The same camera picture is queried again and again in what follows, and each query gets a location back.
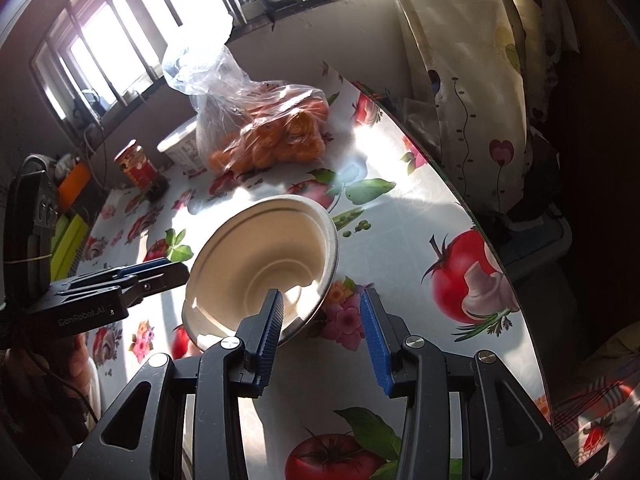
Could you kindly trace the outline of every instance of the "table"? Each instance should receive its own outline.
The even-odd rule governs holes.
[[[136,190],[114,190],[78,268],[82,274],[163,255],[191,266],[217,227],[276,194],[302,194],[330,212],[340,256],[328,297],[306,332],[278,350],[264,395],[240,399],[244,452],[254,479],[292,480],[295,459],[285,475],[287,458],[313,451],[318,440],[310,433],[373,435],[369,450],[359,455],[363,478],[393,458],[388,426],[402,435],[405,402],[385,397],[373,375],[358,307],[369,284],[389,313],[443,351],[496,352],[541,409],[546,406],[516,297],[460,198],[366,95],[327,67],[321,79],[332,103],[321,162],[216,180],[210,173],[188,179],[174,166],[165,173],[170,188],[155,204]],[[184,352],[183,301],[183,287],[147,298],[127,319],[88,335],[103,406],[149,355]],[[452,428],[455,459],[462,456],[455,396]],[[190,439],[188,425],[187,448]],[[348,450],[351,439],[338,440]]]

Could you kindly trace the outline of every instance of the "white bowl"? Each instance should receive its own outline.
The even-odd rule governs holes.
[[[235,335],[277,288],[282,344],[318,311],[337,264],[338,235],[321,205],[295,195],[260,200],[222,224],[198,254],[182,306],[187,334],[206,350]]]

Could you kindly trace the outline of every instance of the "curtain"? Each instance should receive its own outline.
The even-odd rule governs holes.
[[[546,118],[563,46],[564,0],[397,0],[414,99],[405,120],[475,212],[523,195],[530,136]]]

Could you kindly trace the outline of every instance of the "plastic bag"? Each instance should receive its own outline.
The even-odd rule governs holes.
[[[191,97],[198,153],[216,175],[307,163],[324,154],[329,115],[324,93],[284,81],[255,82],[224,45],[230,33],[183,25],[167,46],[162,70],[169,86]]]

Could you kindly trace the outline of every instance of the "pea pod print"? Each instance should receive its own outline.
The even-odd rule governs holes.
[[[332,218],[335,224],[335,228],[339,231],[340,229],[347,227],[351,222],[353,222],[358,216],[364,213],[364,209],[361,207],[356,207],[354,209],[349,209],[344,213],[340,213]]]

